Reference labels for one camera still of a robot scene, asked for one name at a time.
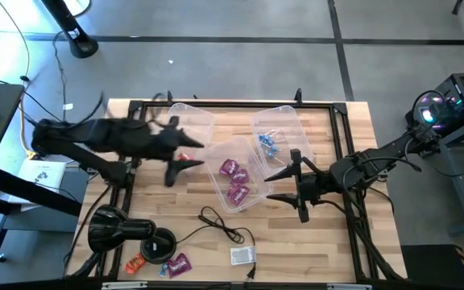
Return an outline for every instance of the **small white sticker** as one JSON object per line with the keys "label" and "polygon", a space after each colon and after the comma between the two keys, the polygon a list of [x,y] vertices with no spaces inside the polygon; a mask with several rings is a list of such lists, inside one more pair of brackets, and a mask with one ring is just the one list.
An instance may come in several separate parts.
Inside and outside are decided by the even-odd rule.
{"label": "small white sticker", "polygon": [[230,263],[233,266],[257,261],[257,250],[255,246],[244,246],[230,249]]}

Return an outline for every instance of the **red candy wrapper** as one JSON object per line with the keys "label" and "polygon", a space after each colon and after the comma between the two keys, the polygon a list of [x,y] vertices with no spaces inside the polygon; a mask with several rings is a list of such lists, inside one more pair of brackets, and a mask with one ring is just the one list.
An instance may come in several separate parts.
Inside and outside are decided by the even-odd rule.
{"label": "red candy wrapper", "polygon": [[232,159],[227,159],[219,168],[221,174],[232,176],[239,169],[239,163]]}
{"label": "red candy wrapper", "polygon": [[180,161],[189,161],[189,160],[193,160],[193,157],[189,156],[189,155],[187,155],[185,153],[180,153],[178,155],[178,160],[180,160]]}
{"label": "red candy wrapper", "polygon": [[193,269],[191,263],[184,254],[178,255],[174,261],[169,259],[166,264],[168,265],[169,278],[177,277]]}
{"label": "red candy wrapper", "polygon": [[135,274],[145,263],[146,260],[144,259],[143,255],[138,253],[134,258],[130,259],[130,261],[126,263],[126,273]]}
{"label": "red candy wrapper", "polygon": [[233,204],[238,206],[248,197],[248,194],[250,194],[248,187],[240,184],[232,184],[226,196]]}
{"label": "red candy wrapper", "polygon": [[250,180],[246,169],[237,170],[230,178],[232,178],[231,184],[245,184]]}

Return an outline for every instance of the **orange candy wrapper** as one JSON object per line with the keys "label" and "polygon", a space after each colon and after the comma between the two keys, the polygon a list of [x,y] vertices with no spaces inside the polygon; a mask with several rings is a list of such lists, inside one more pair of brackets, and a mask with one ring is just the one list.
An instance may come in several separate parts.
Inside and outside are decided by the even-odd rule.
{"label": "orange candy wrapper", "polygon": [[144,257],[141,255],[141,253],[138,253],[134,258],[130,259],[130,261],[126,263],[126,273],[135,274],[145,263],[146,260]]}

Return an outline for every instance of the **lamp base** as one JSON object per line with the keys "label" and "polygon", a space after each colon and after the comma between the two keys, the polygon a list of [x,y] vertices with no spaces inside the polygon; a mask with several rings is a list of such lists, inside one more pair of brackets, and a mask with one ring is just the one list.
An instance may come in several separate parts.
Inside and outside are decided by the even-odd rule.
{"label": "lamp base", "polygon": [[176,238],[173,232],[164,228],[157,228],[155,236],[168,241],[168,245],[156,243],[152,238],[141,242],[141,254],[147,263],[160,265],[166,263],[176,251]]}

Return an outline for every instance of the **white paper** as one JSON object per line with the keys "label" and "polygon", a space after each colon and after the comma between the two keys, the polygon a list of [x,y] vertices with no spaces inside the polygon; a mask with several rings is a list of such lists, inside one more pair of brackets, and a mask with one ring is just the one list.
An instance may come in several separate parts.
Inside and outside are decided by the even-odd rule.
{"label": "white paper", "polygon": [[[38,186],[43,186],[45,189],[51,190],[58,193],[60,182],[65,172],[64,162],[52,162],[52,161],[39,161],[39,160],[24,160],[21,169],[19,170],[18,177],[36,183]],[[20,197],[10,196],[8,202],[21,204],[22,211],[34,209],[38,205],[35,205]]]}
{"label": "white paper", "polygon": [[245,263],[254,263],[257,261],[257,250],[255,246],[244,246],[230,249],[230,263],[242,265]]}

